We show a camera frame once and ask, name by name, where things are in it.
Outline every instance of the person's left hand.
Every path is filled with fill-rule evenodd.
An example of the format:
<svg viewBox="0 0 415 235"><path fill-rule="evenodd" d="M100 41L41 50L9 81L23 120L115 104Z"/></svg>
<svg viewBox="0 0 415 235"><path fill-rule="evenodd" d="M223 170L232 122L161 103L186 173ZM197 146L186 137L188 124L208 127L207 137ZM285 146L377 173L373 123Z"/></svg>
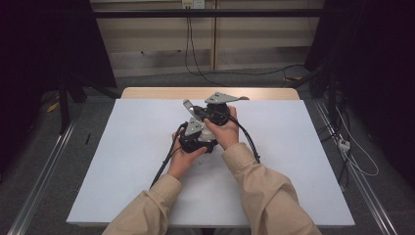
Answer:
<svg viewBox="0 0 415 235"><path fill-rule="evenodd" d="M170 167L167 171L167 174L173 176L174 178L180 180L180 178L190 169L193 161L200 155L204 154L207 151L207 147L202 147L194 152L188 154L182 150L178 138L174 143L172 151L175 151L171 157Z"/></svg>

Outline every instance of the dark background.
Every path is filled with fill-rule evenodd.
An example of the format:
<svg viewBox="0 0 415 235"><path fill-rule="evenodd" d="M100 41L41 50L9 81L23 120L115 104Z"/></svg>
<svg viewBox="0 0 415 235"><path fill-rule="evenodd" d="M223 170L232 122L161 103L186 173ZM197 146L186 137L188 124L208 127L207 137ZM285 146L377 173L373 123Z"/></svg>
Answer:
<svg viewBox="0 0 415 235"><path fill-rule="evenodd" d="M324 64L330 72L315 77L314 90L326 89L334 74L390 163L415 185L413 1L327 0L325 7L350 12L320 21L305 65L312 71ZM89 1L3 1L1 9L2 171L37 116L42 94L58 89L62 77L74 86L81 82L72 73L116 84L94 19L43 14L92 11Z"/></svg>
<svg viewBox="0 0 415 235"><path fill-rule="evenodd" d="M352 9L346 19L321 19L305 63L322 63L333 73L311 84L317 92L334 78L348 104L363 119L387 159L415 186L413 1L326 1L327 7Z"/></svg>
<svg viewBox="0 0 415 235"><path fill-rule="evenodd" d="M1 172L24 142L42 94L57 90L62 77L71 87L82 85L72 73L102 86L116 84L95 19L45 14L92 12L88 0L2 1L0 5Z"/></svg>

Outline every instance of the beige sleeve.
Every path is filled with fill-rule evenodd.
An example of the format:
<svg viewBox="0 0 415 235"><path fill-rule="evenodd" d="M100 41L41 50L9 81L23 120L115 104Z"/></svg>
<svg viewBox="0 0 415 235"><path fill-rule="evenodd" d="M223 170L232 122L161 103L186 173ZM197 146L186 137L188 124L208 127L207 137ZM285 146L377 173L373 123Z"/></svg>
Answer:
<svg viewBox="0 0 415 235"><path fill-rule="evenodd" d="M222 157L238 182L252 234L321 234L300 206L288 177L258 164L243 143L233 145Z"/></svg>
<svg viewBox="0 0 415 235"><path fill-rule="evenodd" d="M168 228L167 214L181 189L176 178L162 175L149 191L141 192L122 210L103 234L164 234Z"/></svg>

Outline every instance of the table surface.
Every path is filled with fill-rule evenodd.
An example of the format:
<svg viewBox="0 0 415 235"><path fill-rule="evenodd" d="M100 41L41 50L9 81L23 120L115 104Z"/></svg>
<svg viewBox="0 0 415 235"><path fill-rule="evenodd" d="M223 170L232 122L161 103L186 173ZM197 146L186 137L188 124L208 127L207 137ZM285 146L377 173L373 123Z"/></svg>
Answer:
<svg viewBox="0 0 415 235"><path fill-rule="evenodd" d="M354 224L296 90L199 87L125 89L122 99L115 102L67 222L80 226L108 224L149 187L165 156L163 146L171 142L171 130L190 117L182 102L175 99L188 98L202 105L216 91L251 99L232 103L238 109L238 119L253 137L262 162L292 179L301 205L317 225ZM242 133L240 138L246 141ZM171 226L248 226L239 201L234 200L238 186L220 158L221 152L218 147L212 154L201 156L182 179L187 187L171 210Z"/></svg>
<svg viewBox="0 0 415 235"><path fill-rule="evenodd" d="M252 100L299 100L293 88L230 88L230 87L128 87L121 99L200 99L214 92L247 96Z"/></svg>

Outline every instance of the metal rod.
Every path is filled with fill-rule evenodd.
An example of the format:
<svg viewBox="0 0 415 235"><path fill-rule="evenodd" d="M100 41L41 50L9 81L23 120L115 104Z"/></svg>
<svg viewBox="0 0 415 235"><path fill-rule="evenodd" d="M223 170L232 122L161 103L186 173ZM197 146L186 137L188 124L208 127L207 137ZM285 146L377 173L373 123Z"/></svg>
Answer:
<svg viewBox="0 0 415 235"><path fill-rule="evenodd" d="M348 13L345 9L168 9L46 11L42 16L111 18L318 18Z"/></svg>
<svg viewBox="0 0 415 235"><path fill-rule="evenodd" d="M31 189L29 195L27 196L26 200L24 201L23 207L18 213L15 221L10 228L8 235L24 235L31 219L33 218L36 209L43 197L44 192L46 191L46 187L52 178L53 172L59 162L61 155L64 152L66 145L69 142L70 136L72 134L74 125L80 111L76 112L72 121L69 123L68 128L66 131L61 134L55 144L55 147L52 153L49 156L48 161L46 162L45 166L43 166L42 172L40 173L39 177L36 180L33 188Z"/></svg>
<svg viewBox="0 0 415 235"><path fill-rule="evenodd" d="M320 113L321 118L323 119L324 123L328 126L329 132L333 135L335 132L333 127L330 125L329 117L328 117L328 110L327 107L324 104L319 104L318 101L314 101L314 104ZM333 140L335 142L335 145L337 147L337 137L333 135ZM346 155L342 152L342 158L345 161ZM356 165L357 162L354 159L353 155L350 155L350 159L354 161ZM366 205L369 208L369 211L372 213L374 219L378 223L379 228L382 231L382 234L384 235L396 235L398 234L396 229L394 228L394 225L392 223L391 218L389 217L387 211L385 210L384 206L382 205L381 201L379 200L376 193L373 191L372 187L370 186L369 182L367 181L365 175L357 170L350 161L347 161L348 168L350 169L350 174L353 177L357 188L360 191L360 194L362 195L363 199L366 202Z"/></svg>

